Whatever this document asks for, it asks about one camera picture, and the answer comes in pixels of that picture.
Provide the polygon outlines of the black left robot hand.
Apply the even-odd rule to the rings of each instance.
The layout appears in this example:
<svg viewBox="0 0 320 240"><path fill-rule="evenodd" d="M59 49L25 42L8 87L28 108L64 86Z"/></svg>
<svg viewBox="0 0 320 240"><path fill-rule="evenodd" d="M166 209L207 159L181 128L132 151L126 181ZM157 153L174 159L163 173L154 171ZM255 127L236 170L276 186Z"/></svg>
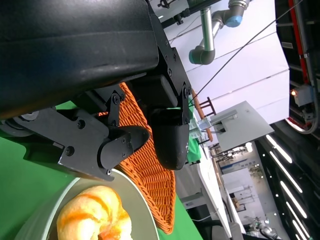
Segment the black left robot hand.
<svg viewBox="0 0 320 240"><path fill-rule="evenodd" d="M3 0L0 135L25 159L112 181L153 140L187 159L191 84L146 0Z"/></svg>

